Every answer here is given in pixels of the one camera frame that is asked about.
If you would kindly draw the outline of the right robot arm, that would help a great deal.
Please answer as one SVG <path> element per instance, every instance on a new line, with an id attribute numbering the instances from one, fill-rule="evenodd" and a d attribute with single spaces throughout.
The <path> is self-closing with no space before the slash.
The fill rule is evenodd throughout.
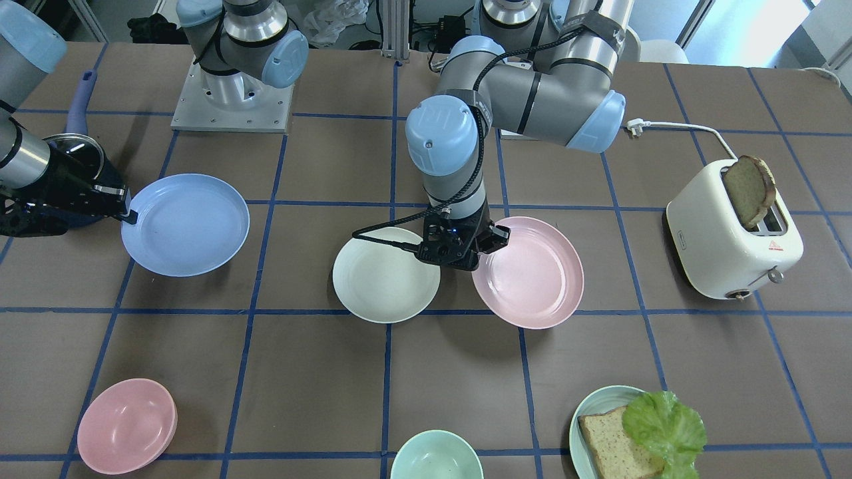
<path id="1" fill-rule="evenodd" d="M 178 21 L 161 13 L 128 20 L 134 43 L 190 45 L 204 94 L 226 109 L 250 108 L 269 88 L 295 84 L 308 40 L 279 1 L 179 1 Z M 13 118 L 54 72 L 67 45 L 36 13 L 2 2 L 2 234 L 61 236 L 113 218 L 141 222 L 130 188 L 89 136 L 86 111 L 97 73 L 83 73 L 61 134 L 34 136 Z"/>

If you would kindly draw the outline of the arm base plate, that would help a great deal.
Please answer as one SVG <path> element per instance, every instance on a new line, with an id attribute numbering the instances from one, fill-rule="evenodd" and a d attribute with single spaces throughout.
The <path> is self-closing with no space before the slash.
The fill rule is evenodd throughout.
<path id="1" fill-rule="evenodd" d="M 526 134 L 519 134 L 517 132 L 505 130 L 505 128 L 499 128 L 498 133 L 502 140 L 534 140 L 534 138 L 527 136 Z"/>
<path id="2" fill-rule="evenodd" d="M 171 127 L 194 132 L 288 131 L 294 88 L 274 88 L 244 73 L 216 76 L 192 65 Z"/>

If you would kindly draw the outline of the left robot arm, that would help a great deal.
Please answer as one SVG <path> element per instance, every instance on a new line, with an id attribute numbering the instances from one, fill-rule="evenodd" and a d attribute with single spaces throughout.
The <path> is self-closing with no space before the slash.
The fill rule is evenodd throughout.
<path id="1" fill-rule="evenodd" d="M 626 98 L 612 76 L 632 1 L 480 1 L 480 33 L 463 37 L 439 72 L 435 94 L 405 122 L 408 153 L 430 207 L 423 263 L 477 269 L 511 231 L 488 216 L 485 140 L 506 130 L 599 154 L 620 130 Z"/>

